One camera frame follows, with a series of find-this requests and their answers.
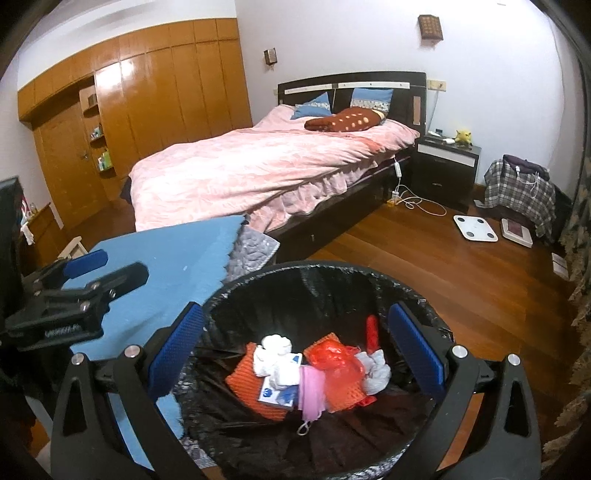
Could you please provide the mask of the small framed scale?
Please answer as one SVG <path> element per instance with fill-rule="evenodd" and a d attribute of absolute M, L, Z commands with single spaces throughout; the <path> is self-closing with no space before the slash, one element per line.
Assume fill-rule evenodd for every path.
<path fill-rule="evenodd" d="M 533 239 L 530 230 L 520 223 L 503 218 L 501 220 L 502 236 L 518 245 L 531 249 Z"/>

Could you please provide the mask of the pink quilt bed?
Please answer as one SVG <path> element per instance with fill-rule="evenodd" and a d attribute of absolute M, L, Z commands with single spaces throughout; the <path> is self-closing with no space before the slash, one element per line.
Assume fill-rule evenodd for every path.
<path fill-rule="evenodd" d="M 137 162 L 129 174 L 135 229 L 244 214 L 250 227 L 270 232 L 345 194 L 420 136 L 384 117 L 363 130 L 310 131 L 293 115 L 276 106 L 255 126 Z"/>

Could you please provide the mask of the yellow plush toy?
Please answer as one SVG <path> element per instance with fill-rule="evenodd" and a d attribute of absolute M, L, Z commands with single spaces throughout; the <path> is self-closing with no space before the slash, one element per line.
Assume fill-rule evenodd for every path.
<path fill-rule="evenodd" d="M 471 148 L 473 146 L 472 132 L 467 129 L 457 130 L 454 142 L 462 148 Z"/>

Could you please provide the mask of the right wall lamp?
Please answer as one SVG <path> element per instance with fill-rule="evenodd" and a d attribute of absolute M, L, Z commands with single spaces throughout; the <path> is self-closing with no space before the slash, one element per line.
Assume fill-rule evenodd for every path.
<path fill-rule="evenodd" d="M 441 20 L 435 15 L 420 15 L 418 17 L 420 34 L 423 41 L 439 42 L 444 40 Z"/>

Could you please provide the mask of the pink face mask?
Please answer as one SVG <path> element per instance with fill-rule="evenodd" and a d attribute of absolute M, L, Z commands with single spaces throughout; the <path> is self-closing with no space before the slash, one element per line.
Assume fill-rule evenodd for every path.
<path fill-rule="evenodd" d="M 301 380 L 298 384 L 297 409 L 301 411 L 303 423 L 297 428 L 298 436 L 305 436 L 311 424 L 325 412 L 325 372 L 314 366 L 301 366 Z"/>

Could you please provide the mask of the black nightstand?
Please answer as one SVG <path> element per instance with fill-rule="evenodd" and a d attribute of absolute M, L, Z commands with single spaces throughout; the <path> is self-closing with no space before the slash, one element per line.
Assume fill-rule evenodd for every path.
<path fill-rule="evenodd" d="M 428 200 L 467 213 L 481 148 L 420 138 L 412 155 L 411 189 Z"/>

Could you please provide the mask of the black cloth on bed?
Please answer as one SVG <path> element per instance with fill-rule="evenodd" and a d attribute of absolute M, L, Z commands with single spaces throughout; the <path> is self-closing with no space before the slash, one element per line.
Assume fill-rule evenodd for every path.
<path fill-rule="evenodd" d="M 123 201 L 127 202 L 128 204 L 132 204 L 131 200 L 131 186 L 132 180 L 130 177 L 127 177 L 122 185 L 119 198 Z"/>

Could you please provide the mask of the wall lamp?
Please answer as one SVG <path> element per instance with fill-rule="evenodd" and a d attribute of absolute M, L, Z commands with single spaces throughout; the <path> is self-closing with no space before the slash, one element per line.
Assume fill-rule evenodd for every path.
<path fill-rule="evenodd" d="M 267 67 L 273 67 L 277 63 L 276 49 L 270 48 L 263 51 L 264 63 Z"/>
<path fill-rule="evenodd" d="M 420 15 L 418 17 L 420 34 L 423 41 L 439 42 L 444 40 L 441 20 L 435 15 Z"/>

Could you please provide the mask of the black bed headboard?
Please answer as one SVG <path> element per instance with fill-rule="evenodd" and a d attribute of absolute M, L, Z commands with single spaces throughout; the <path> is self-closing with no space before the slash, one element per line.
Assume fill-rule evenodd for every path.
<path fill-rule="evenodd" d="M 427 75 L 370 71 L 332 74 L 277 85 L 277 103 L 294 107 L 294 119 L 320 118 L 356 106 L 380 110 L 420 133 L 426 132 Z"/>

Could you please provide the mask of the wooden side cabinet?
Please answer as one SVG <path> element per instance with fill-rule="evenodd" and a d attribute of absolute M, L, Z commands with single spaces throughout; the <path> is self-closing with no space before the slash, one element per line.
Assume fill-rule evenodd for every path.
<path fill-rule="evenodd" d="M 31 218 L 28 227 L 33 236 L 33 243 L 29 245 L 26 238 L 23 238 L 19 250 L 20 266 L 24 275 L 53 263 L 63 248 L 62 231 L 49 204 Z"/>

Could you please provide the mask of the left wall lamp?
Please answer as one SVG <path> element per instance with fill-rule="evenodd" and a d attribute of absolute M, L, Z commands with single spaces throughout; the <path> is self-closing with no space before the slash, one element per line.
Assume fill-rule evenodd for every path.
<path fill-rule="evenodd" d="M 264 63 L 267 67 L 273 67 L 277 63 L 276 49 L 270 48 L 263 51 Z"/>

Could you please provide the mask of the black lined trash bin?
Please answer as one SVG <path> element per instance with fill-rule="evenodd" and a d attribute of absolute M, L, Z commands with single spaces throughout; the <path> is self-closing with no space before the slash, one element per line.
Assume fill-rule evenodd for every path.
<path fill-rule="evenodd" d="M 218 289 L 175 387 L 183 440 L 228 479 L 381 479 L 432 413 L 391 335 L 403 305 L 450 327 L 406 284 L 341 262 L 284 263 Z"/>

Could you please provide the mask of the left blue pillow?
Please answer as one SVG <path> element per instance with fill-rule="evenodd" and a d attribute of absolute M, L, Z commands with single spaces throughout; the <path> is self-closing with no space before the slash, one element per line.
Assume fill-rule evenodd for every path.
<path fill-rule="evenodd" d="M 297 120 L 304 117 L 322 118 L 331 115 L 332 110 L 331 104 L 329 104 L 329 94 L 324 92 L 311 101 L 295 106 L 294 114 L 291 115 L 291 120 Z"/>

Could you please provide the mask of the grey sock ball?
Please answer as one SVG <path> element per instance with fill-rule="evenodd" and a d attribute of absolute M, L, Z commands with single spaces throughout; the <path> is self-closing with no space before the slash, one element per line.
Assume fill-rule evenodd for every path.
<path fill-rule="evenodd" d="M 385 390 L 391 380 L 392 372 L 386 363 L 384 351 L 378 349 L 372 354 L 362 351 L 356 353 L 355 357 L 363 366 L 363 392 L 368 396 L 373 396 Z"/>

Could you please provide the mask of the right blue pillow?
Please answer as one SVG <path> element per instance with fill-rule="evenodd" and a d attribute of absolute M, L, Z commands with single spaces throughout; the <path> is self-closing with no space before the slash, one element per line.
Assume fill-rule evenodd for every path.
<path fill-rule="evenodd" d="M 388 115 L 393 94 L 394 90 L 388 88 L 355 88 L 349 106 L 377 110 Z"/>

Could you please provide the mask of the wooden wardrobe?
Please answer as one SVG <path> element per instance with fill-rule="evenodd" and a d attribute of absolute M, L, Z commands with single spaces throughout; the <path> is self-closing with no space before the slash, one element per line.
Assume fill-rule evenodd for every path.
<path fill-rule="evenodd" d="M 235 18 L 162 24 L 103 41 L 21 87 L 17 101 L 68 228 L 114 202 L 137 161 L 252 125 Z"/>

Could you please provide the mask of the red plastic bag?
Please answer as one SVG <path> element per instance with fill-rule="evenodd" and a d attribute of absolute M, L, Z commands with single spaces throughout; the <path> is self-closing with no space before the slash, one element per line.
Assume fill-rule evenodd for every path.
<path fill-rule="evenodd" d="M 366 397 L 362 388 L 363 364 L 348 347 L 325 338 L 304 350 L 308 364 L 325 374 L 325 401 L 329 412 L 352 408 Z"/>

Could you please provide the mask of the plaid shirt pile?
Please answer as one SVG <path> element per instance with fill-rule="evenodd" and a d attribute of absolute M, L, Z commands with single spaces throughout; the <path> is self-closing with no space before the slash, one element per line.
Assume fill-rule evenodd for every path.
<path fill-rule="evenodd" d="M 552 240 L 556 219 L 556 189 L 540 165 L 505 155 L 484 176 L 484 207 L 504 207 L 527 218 L 538 237 Z"/>

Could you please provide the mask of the brown dotted pillow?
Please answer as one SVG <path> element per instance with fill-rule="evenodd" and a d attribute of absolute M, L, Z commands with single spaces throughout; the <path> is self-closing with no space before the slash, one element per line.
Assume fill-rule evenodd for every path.
<path fill-rule="evenodd" d="M 304 123 L 304 129 L 316 132 L 366 131 L 381 125 L 385 119 L 386 115 L 379 110 L 350 107 L 331 116 L 311 118 Z"/>

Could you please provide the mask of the small white wooden stool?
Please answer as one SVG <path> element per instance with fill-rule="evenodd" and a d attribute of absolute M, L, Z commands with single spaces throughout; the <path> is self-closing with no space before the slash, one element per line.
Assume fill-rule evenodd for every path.
<path fill-rule="evenodd" d="M 82 237 L 76 236 L 63 248 L 58 254 L 59 260 L 73 260 L 84 255 L 87 255 L 88 251 L 82 243 Z"/>

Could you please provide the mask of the white bathroom scale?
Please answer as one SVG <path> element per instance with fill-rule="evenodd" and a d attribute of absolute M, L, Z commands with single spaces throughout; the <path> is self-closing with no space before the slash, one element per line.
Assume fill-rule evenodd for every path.
<path fill-rule="evenodd" d="M 498 241 L 497 234 L 482 217 L 455 215 L 453 220 L 462 236 L 468 241 L 489 243 Z"/>

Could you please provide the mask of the blue pillow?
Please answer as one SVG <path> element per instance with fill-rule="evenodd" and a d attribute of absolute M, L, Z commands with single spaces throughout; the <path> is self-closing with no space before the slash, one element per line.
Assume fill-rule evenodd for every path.
<path fill-rule="evenodd" d="M 393 94 L 394 90 L 388 88 L 355 88 L 349 106 L 377 110 L 388 115 Z"/>
<path fill-rule="evenodd" d="M 331 115 L 332 110 L 331 104 L 329 104 L 329 94 L 324 92 L 311 101 L 295 106 L 294 114 L 291 115 L 291 120 L 297 120 L 304 117 L 322 118 Z"/>

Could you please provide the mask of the blue white medicine box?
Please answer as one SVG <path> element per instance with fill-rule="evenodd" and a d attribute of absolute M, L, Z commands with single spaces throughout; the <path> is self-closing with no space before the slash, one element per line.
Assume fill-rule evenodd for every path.
<path fill-rule="evenodd" d="M 301 380 L 301 353 L 273 356 L 254 366 L 256 376 L 263 379 L 257 399 L 260 403 L 291 408 L 297 399 Z"/>

